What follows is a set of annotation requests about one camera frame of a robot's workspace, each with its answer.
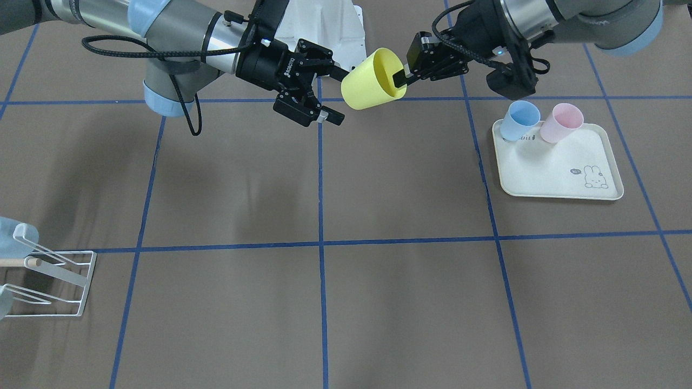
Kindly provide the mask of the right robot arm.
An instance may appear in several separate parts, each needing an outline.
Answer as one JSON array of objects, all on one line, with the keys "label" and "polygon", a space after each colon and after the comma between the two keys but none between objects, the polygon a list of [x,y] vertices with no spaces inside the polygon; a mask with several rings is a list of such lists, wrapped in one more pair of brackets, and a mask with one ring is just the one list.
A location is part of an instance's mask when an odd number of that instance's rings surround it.
[{"label": "right robot arm", "polygon": [[341,125],[344,115],[319,101],[316,77],[342,81],[348,74],[333,52],[306,39],[296,47],[277,39],[287,1],[256,1],[249,15],[214,10],[197,1],[2,1],[2,34],[50,21],[99,31],[82,46],[97,55],[145,59],[148,107],[165,117],[185,117],[201,133],[198,92],[220,76],[239,77],[275,91],[274,111],[302,126]]}]

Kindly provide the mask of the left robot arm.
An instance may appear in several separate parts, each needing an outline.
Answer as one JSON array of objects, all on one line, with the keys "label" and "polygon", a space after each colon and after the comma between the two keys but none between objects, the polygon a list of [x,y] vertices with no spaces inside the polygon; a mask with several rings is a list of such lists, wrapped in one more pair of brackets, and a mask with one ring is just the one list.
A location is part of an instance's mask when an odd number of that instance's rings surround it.
[{"label": "left robot arm", "polygon": [[431,31],[418,32],[396,87],[440,81],[487,66],[487,86],[517,100],[536,91],[546,59],[532,51],[549,43],[591,43],[613,56],[647,47],[662,29],[667,1],[468,1],[439,14]]}]

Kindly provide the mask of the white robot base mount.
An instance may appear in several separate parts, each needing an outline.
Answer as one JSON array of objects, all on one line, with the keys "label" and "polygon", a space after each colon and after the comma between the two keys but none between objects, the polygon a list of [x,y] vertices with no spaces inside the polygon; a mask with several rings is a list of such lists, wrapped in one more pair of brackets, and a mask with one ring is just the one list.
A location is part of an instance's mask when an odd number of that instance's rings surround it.
[{"label": "white robot base mount", "polygon": [[330,49],[347,72],[368,56],[362,9],[352,1],[289,1],[275,38],[292,51],[299,39]]}]

